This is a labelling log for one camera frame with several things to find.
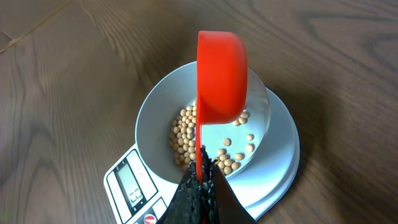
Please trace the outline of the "red measuring scoop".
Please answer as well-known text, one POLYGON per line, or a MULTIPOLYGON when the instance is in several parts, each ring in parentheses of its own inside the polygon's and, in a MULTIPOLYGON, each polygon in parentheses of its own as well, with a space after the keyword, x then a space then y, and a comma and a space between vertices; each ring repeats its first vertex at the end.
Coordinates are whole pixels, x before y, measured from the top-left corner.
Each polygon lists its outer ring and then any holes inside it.
POLYGON ((243 41, 232 32, 201 30, 197 44, 196 177, 203 182, 201 127, 234 121, 243 112, 248 65, 243 41))

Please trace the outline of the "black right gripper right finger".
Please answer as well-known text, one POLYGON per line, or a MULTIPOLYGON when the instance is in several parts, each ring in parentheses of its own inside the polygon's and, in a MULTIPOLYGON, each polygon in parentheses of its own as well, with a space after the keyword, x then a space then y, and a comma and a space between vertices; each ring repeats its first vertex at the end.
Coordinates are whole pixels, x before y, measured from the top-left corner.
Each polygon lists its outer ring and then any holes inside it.
POLYGON ((216 161, 212 161, 204 147, 200 149, 203 171, 202 223, 256 224, 235 196, 216 161))

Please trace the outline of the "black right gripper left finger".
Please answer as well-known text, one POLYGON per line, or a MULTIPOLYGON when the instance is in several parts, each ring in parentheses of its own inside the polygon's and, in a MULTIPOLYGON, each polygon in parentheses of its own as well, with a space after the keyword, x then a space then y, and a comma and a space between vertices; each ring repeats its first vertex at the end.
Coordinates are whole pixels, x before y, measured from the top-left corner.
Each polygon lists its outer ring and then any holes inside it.
POLYGON ((199 181, 196 179, 196 164, 191 163, 157 224, 200 224, 202 220, 199 181))

